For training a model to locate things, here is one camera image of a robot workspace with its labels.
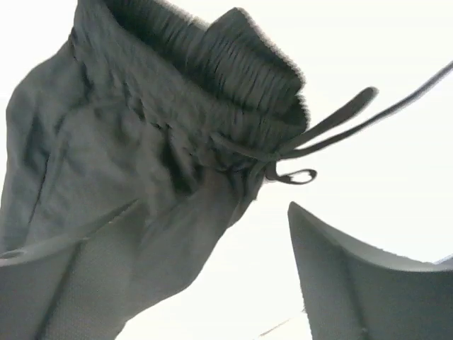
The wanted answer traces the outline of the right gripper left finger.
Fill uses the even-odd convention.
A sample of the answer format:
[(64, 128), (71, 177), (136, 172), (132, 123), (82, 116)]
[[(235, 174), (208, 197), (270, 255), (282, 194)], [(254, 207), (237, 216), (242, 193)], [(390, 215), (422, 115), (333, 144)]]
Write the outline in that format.
[(37, 339), (81, 245), (132, 201), (56, 237), (1, 254), (1, 338)]

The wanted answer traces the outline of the black trousers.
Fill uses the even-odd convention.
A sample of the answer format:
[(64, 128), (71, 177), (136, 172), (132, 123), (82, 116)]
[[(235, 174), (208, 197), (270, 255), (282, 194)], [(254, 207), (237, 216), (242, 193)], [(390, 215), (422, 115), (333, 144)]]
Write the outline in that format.
[(241, 8), (211, 24), (164, 1), (80, 1), (67, 41), (6, 108), (1, 254), (132, 201), (81, 245), (37, 339), (115, 339), (185, 290), (279, 161), (376, 96), (367, 87), (317, 125), (304, 80)]

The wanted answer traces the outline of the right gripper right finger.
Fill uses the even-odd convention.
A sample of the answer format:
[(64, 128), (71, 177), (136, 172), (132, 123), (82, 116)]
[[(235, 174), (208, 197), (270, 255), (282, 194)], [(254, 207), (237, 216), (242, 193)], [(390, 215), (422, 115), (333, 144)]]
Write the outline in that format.
[(452, 339), (452, 258), (378, 249), (296, 203), (287, 216), (313, 339)]

